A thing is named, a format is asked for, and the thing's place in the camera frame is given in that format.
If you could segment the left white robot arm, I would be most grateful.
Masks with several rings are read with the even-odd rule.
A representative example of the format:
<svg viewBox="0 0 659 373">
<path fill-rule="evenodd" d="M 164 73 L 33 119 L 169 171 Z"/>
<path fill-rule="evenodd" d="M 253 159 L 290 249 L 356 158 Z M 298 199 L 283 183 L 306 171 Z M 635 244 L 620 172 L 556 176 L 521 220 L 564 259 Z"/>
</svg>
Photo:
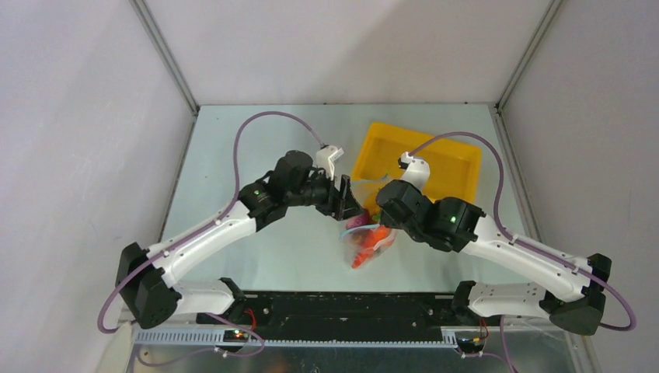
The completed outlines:
<svg viewBox="0 0 659 373">
<path fill-rule="evenodd" d="M 195 287 L 183 284 L 183 277 L 219 250 L 281 220 L 291 207 L 313 207 L 336 221 L 358 216 L 362 207 L 350 177 L 335 173 L 342 154 L 334 145 L 324 146 L 314 157 L 289 151 L 206 221 L 145 249 L 136 242 L 126 246 L 116 286 L 134 321 L 142 329 L 153 329 L 181 314 L 212 313 L 231 324 L 242 320 L 246 303 L 231 279 Z"/>
</svg>

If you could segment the red carrot with leaves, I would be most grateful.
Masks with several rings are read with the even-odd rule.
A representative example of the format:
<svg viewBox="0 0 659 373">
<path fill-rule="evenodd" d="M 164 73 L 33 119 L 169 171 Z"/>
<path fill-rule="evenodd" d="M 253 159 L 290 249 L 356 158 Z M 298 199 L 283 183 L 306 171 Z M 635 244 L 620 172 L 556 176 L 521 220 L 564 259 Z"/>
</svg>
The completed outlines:
<svg viewBox="0 0 659 373">
<path fill-rule="evenodd" d="M 351 261 L 353 269 L 364 266 L 386 251 L 395 241 L 396 232 L 382 225 L 357 227 L 347 234 L 347 241 L 354 249 Z"/>
</svg>

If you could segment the purple onion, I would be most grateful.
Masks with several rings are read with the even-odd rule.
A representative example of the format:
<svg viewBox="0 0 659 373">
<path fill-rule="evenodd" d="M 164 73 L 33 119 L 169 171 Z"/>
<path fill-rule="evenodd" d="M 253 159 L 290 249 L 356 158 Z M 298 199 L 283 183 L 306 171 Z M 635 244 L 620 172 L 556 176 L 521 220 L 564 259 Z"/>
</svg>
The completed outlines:
<svg viewBox="0 0 659 373">
<path fill-rule="evenodd" d="M 370 222 L 370 217 L 366 215 L 360 215 L 354 218 L 351 218 L 346 224 L 345 229 L 352 229 L 367 225 Z"/>
</svg>

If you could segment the clear zip top bag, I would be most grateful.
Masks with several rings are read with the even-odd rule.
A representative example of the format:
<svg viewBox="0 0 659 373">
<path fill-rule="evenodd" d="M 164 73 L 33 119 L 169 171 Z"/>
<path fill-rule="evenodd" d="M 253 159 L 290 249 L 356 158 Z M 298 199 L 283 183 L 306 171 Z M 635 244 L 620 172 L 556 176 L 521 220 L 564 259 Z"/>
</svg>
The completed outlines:
<svg viewBox="0 0 659 373">
<path fill-rule="evenodd" d="M 339 235 L 345 259 L 350 268 L 356 270 L 368 265 L 385 252 L 395 241 L 396 232 L 381 225 L 381 209 L 375 203 L 378 192 L 392 178 L 389 175 L 375 180 L 357 180 L 352 190 L 363 207 L 362 212 L 350 218 Z"/>
</svg>

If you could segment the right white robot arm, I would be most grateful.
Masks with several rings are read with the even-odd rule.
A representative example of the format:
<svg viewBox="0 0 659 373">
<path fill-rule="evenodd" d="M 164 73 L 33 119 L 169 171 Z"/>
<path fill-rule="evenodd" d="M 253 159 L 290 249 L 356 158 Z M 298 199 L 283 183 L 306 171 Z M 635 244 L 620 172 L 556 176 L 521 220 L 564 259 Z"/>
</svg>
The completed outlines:
<svg viewBox="0 0 659 373">
<path fill-rule="evenodd" d="M 549 320 L 567 332 L 592 336 L 601 325 L 603 293 L 611 260 L 601 254 L 570 256 L 533 240 L 508 239 L 495 219 L 457 197 L 432 201 L 403 180 L 387 183 L 377 193 L 380 222 L 404 231 L 414 242 L 442 252 L 479 257 L 525 277 L 519 284 L 462 281 L 452 300 L 452 315 L 463 325 L 504 315 Z"/>
</svg>

